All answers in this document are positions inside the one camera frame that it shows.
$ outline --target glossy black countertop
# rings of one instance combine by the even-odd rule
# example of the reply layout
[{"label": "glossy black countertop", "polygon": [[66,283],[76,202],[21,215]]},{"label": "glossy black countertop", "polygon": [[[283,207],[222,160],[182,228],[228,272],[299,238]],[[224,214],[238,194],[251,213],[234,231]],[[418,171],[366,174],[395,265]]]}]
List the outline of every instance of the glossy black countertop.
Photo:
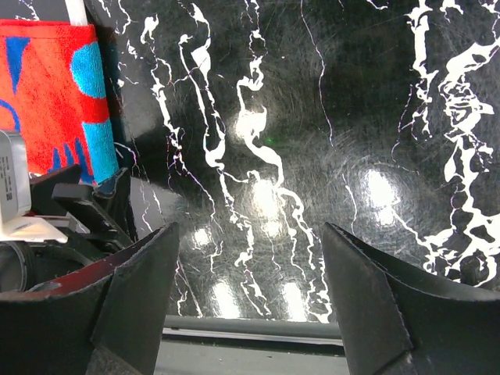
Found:
[{"label": "glossy black countertop", "polygon": [[325,222],[498,289],[496,0],[86,3],[171,314],[335,321]]}]

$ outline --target camera lens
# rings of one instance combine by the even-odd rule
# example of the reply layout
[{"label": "camera lens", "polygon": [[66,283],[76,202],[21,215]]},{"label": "camera lens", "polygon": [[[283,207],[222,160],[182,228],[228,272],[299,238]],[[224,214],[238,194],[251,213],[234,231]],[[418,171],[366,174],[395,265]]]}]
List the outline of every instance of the camera lens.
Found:
[{"label": "camera lens", "polygon": [[0,242],[0,293],[31,288],[33,253],[20,242]]}]

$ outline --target white device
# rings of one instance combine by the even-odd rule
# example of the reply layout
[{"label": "white device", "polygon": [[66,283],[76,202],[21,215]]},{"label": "white device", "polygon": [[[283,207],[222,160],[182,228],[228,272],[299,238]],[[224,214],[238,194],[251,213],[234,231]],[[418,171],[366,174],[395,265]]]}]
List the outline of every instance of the white device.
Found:
[{"label": "white device", "polygon": [[26,145],[15,131],[0,130],[0,241],[43,242],[68,237],[31,210]]}]

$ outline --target black tabletop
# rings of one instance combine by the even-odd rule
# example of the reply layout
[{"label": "black tabletop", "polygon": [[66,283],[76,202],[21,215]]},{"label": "black tabletop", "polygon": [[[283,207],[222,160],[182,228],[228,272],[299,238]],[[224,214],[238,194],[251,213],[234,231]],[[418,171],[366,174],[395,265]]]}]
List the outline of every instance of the black tabletop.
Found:
[{"label": "black tabletop", "polygon": [[335,321],[325,222],[498,288],[495,2],[86,3],[141,236],[181,224],[170,313]]}]

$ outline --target red and blue towel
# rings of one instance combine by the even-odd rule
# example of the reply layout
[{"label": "red and blue towel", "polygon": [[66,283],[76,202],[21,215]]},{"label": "red and blue towel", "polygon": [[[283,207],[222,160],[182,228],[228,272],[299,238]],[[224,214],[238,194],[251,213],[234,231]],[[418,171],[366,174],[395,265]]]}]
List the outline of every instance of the red and blue towel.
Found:
[{"label": "red and blue towel", "polygon": [[95,29],[0,20],[0,128],[18,130],[28,168],[80,164],[101,183],[118,170]]}]

